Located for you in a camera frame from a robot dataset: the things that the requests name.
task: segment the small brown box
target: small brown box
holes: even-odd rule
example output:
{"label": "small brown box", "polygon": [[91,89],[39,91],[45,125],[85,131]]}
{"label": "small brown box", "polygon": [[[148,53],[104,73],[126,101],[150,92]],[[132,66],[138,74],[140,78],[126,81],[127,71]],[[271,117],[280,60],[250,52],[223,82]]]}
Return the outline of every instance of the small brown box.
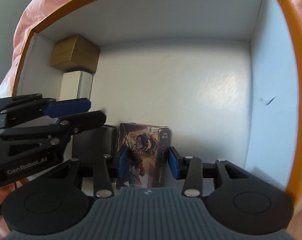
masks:
{"label": "small brown box", "polygon": [[98,46],[75,35],[54,46],[50,66],[62,71],[85,68],[88,72],[96,72],[99,55]]}

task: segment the black mark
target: black mark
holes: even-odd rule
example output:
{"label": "black mark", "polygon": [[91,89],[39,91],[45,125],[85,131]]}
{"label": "black mark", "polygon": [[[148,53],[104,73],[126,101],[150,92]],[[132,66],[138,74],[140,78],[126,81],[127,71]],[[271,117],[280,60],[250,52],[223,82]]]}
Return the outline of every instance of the black mark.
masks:
{"label": "black mark", "polygon": [[272,98],[268,103],[264,102],[262,98],[260,98],[260,101],[263,102],[266,106],[268,106],[275,98],[276,97]]}
{"label": "black mark", "polygon": [[270,105],[270,103],[273,101],[273,99],[275,99],[275,97],[272,98],[272,99],[269,101],[269,103],[266,104],[266,106]]}

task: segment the anime character illustration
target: anime character illustration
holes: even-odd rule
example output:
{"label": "anime character illustration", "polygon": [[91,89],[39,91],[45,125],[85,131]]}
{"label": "anime character illustration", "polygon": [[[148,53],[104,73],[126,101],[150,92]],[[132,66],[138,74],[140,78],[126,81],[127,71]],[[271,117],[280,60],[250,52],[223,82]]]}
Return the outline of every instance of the anime character illustration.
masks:
{"label": "anime character illustration", "polygon": [[[124,134],[124,143],[132,151],[128,157],[124,177],[117,179],[117,188],[142,187],[145,184],[141,182],[141,177],[146,174],[149,177],[149,173],[155,165],[157,151],[157,139],[155,137],[155,134],[141,130]],[[152,177],[145,178],[146,186],[149,184],[148,180],[152,181],[152,179]]]}

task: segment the brown cardboard box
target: brown cardboard box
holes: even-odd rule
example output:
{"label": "brown cardboard box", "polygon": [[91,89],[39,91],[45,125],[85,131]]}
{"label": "brown cardboard box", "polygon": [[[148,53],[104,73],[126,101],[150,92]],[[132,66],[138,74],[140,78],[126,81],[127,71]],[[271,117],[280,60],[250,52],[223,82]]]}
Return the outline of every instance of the brown cardboard box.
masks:
{"label": "brown cardboard box", "polygon": [[136,123],[121,123],[118,149],[128,146],[128,158],[123,178],[117,178],[116,187],[162,187],[167,166],[170,129]]}
{"label": "brown cardboard box", "polygon": [[100,49],[80,35],[59,41],[50,60],[50,66],[67,71],[72,68],[84,68],[96,72]]}

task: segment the white block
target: white block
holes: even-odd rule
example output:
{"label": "white block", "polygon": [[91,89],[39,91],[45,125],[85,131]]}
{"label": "white block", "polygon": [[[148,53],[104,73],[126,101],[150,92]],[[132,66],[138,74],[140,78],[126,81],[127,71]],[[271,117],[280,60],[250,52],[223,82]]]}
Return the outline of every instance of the white block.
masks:
{"label": "white block", "polygon": [[92,78],[92,74],[84,71],[64,73],[59,101],[90,98]]}

